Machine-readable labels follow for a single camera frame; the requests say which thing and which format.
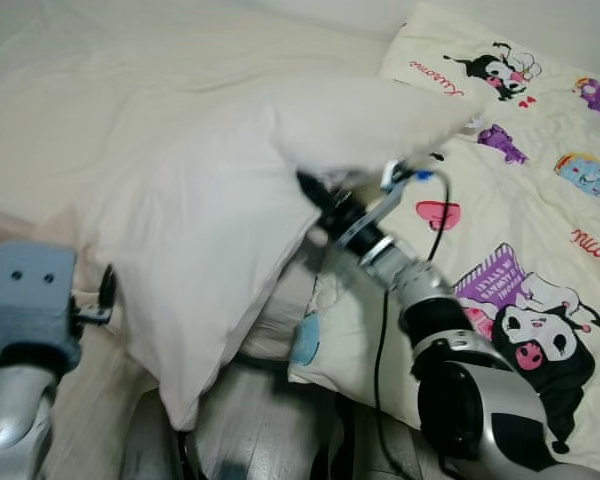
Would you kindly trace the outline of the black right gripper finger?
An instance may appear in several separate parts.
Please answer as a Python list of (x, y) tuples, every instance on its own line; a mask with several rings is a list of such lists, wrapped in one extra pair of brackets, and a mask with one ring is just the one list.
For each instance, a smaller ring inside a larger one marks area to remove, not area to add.
[(308, 198), (310, 204), (313, 204), (320, 211), (328, 211), (333, 207), (333, 196), (328, 191), (326, 184), (313, 177), (313, 175), (304, 172), (296, 172), (297, 184), (300, 191)]

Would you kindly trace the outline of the white pillow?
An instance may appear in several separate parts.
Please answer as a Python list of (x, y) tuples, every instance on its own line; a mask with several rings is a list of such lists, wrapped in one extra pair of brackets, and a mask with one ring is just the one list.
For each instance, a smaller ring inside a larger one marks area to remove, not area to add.
[(479, 113), (392, 79), (286, 79), (178, 128), (71, 207), (75, 285), (94, 291), (112, 269), (127, 351), (157, 379), (173, 429), (194, 429), (201, 394), (317, 224), (297, 175), (369, 180)]

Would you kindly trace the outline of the grey robot left leg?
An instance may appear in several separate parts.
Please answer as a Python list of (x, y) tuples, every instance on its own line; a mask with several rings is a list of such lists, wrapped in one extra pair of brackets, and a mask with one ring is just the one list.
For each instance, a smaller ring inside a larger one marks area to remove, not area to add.
[(169, 425), (158, 390), (141, 394), (123, 443), (120, 480), (205, 480), (186, 440), (185, 431)]

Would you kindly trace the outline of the grey robot leg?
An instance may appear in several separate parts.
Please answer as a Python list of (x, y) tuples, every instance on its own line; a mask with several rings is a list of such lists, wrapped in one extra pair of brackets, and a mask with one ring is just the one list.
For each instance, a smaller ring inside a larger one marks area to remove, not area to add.
[(120, 480), (205, 480), (186, 440), (185, 431), (169, 425), (158, 390), (141, 394), (123, 443)]
[(207, 480), (448, 480), (408, 426), (251, 357), (201, 398), (187, 444)]

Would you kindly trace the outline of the cream cartoon print quilt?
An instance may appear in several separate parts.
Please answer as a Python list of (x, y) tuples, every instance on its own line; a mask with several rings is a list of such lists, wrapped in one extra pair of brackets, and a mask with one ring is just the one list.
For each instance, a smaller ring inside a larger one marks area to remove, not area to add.
[[(600, 471), (600, 73), (429, 3), (379, 73), (482, 108), (379, 225), (432, 256), (474, 328), (541, 393), (552, 457)], [(290, 375), (423, 434), (413, 349), (381, 294), (354, 259), (329, 257)]]

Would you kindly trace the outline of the grey robot right leg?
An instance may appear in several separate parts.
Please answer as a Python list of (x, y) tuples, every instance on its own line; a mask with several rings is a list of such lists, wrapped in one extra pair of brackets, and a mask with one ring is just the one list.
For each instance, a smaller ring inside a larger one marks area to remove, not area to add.
[(207, 480), (448, 480), (408, 426), (251, 357), (201, 398), (187, 444)]

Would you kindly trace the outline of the white bed sheet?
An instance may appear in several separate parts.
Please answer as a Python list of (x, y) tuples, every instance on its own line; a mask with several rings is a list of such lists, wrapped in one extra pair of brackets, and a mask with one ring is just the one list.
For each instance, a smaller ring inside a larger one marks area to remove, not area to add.
[(0, 212), (40, 221), (260, 83), (372, 76), (419, 3), (600, 73), (600, 0), (0, 0)]

